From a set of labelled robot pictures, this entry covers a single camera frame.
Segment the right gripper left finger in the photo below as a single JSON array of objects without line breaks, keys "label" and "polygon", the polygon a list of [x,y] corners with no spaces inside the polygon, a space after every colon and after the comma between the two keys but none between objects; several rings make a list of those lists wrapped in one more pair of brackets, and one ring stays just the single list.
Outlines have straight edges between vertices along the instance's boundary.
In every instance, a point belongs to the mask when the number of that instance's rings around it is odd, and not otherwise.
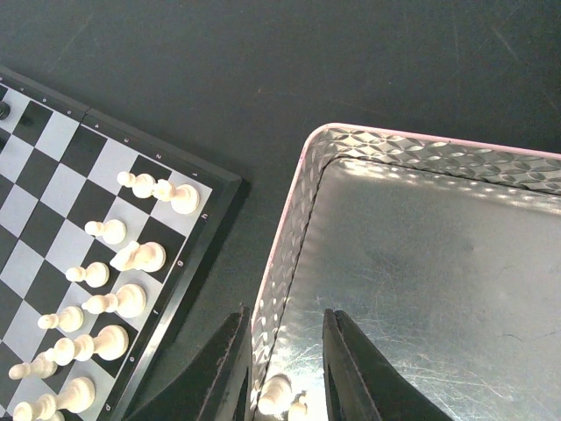
[{"label": "right gripper left finger", "polygon": [[127,418],[139,421],[250,420],[251,311],[231,313],[191,364]]}]

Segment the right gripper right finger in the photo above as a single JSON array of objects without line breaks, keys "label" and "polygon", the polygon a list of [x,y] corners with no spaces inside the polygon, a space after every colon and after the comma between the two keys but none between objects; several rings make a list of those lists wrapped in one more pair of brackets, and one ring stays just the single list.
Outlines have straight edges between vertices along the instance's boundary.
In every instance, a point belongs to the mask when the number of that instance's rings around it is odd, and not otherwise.
[{"label": "right gripper right finger", "polygon": [[342,310],[323,315],[323,370],[329,420],[449,420],[406,381]]}]

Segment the white chess piece fifteenth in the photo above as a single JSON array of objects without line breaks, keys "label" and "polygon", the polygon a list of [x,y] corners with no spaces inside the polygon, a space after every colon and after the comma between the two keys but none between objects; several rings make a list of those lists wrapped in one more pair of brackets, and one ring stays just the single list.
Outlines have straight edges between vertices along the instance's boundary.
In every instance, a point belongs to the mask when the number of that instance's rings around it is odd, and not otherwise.
[{"label": "white chess piece fifteenth", "polygon": [[308,405],[307,394],[298,395],[288,409],[287,421],[307,421]]}]

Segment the white chess piece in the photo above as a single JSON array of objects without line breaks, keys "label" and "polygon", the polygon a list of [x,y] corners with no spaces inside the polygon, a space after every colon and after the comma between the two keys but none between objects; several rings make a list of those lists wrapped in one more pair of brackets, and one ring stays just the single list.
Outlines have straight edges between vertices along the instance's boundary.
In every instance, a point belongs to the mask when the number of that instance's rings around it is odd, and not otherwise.
[{"label": "white chess piece", "polygon": [[82,309],[77,306],[68,306],[61,313],[41,316],[37,325],[43,330],[60,328],[64,332],[75,332],[82,327],[83,322]]},{"label": "white chess piece", "polygon": [[137,284],[125,284],[116,294],[95,295],[82,304],[82,309],[91,314],[116,312],[122,318],[135,318],[146,307],[146,293]]},{"label": "white chess piece", "polygon": [[111,219],[105,223],[88,221],[84,226],[84,231],[88,235],[101,237],[109,245],[121,243],[126,236],[125,224],[117,219]]},{"label": "white chess piece", "polygon": [[60,420],[60,410],[81,413],[96,398],[96,386],[88,377],[77,377],[57,395],[44,394],[33,403],[21,402],[13,411],[14,420]]},{"label": "white chess piece", "polygon": [[155,179],[149,174],[134,175],[126,171],[122,171],[117,175],[117,182],[131,189],[133,195],[138,198],[151,197],[156,184]]},{"label": "white chess piece", "polygon": [[103,262],[92,262],[86,268],[69,268],[65,276],[70,282],[86,282],[91,288],[99,288],[107,283],[110,277],[109,267]]},{"label": "white chess piece", "polygon": [[137,241],[131,241],[116,253],[110,260],[110,265],[121,272],[135,269],[151,273],[160,270],[166,258],[166,251],[159,243],[139,244]]},{"label": "white chess piece", "polygon": [[124,355],[128,345],[127,331],[119,325],[108,325],[95,337],[83,334],[77,339],[59,339],[45,356],[59,366],[66,366],[73,360],[90,360],[94,355],[103,360],[116,360]]}]

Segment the black white chessboard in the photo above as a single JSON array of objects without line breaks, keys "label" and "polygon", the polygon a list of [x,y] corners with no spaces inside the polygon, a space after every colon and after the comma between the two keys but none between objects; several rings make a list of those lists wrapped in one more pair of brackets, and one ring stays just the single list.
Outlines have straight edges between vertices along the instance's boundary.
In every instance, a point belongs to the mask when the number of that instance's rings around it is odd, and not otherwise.
[{"label": "black white chessboard", "polygon": [[[8,68],[1,71],[1,101],[10,109],[1,117],[1,413],[86,376],[96,399],[79,419],[121,420],[195,301],[242,180]],[[135,197],[117,182],[122,171],[190,184],[199,191],[198,207],[182,215],[153,195]],[[116,255],[118,246],[84,231],[88,221],[111,219],[125,224],[127,241],[161,244],[164,266],[152,273],[112,269],[99,288],[68,281],[69,268],[106,264]],[[12,366],[65,337],[60,329],[40,329],[42,315],[129,283],[146,293],[139,316],[86,314],[81,327],[91,336],[108,325],[123,327],[129,336],[123,356],[72,361],[45,379],[8,376]]]}]

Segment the white chess piece thirteenth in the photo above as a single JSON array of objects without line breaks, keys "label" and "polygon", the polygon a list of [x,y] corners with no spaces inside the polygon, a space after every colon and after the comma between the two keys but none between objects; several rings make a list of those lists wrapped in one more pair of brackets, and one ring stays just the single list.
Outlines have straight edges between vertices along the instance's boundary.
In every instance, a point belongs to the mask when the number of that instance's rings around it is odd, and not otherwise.
[{"label": "white chess piece thirteenth", "polygon": [[45,353],[40,353],[32,362],[22,362],[12,366],[8,376],[12,380],[22,380],[30,375],[45,379],[53,375],[58,369],[58,365],[46,358]]}]

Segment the pink tin box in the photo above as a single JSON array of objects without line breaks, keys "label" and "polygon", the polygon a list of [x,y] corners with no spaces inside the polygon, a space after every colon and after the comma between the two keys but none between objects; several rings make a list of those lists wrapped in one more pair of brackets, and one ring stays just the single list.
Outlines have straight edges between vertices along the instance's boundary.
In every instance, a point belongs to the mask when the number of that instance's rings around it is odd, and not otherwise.
[{"label": "pink tin box", "polygon": [[[252,316],[252,411],[328,417],[323,314],[346,312],[455,420],[560,417],[560,157],[332,123],[306,139]],[[277,415],[258,401],[285,375]]]}]

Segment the white chess rook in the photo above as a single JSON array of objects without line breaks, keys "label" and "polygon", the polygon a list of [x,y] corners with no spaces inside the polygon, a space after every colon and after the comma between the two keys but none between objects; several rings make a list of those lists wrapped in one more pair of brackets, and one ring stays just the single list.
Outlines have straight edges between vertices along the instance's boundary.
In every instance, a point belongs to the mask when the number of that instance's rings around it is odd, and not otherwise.
[{"label": "white chess rook", "polygon": [[182,215],[193,213],[200,202],[199,191],[190,184],[174,186],[160,179],[153,186],[153,196],[163,202],[170,202],[172,209]]}]

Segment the white chess piece fourteenth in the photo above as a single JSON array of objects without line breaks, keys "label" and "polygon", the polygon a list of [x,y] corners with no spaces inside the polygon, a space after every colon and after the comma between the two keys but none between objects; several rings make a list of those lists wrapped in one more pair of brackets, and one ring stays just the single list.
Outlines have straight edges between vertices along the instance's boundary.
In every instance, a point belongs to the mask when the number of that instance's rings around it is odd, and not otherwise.
[{"label": "white chess piece fourteenth", "polygon": [[290,404],[292,397],[290,380],[285,375],[274,375],[263,386],[258,401],[259,412],[263,415],[280,414]]}]

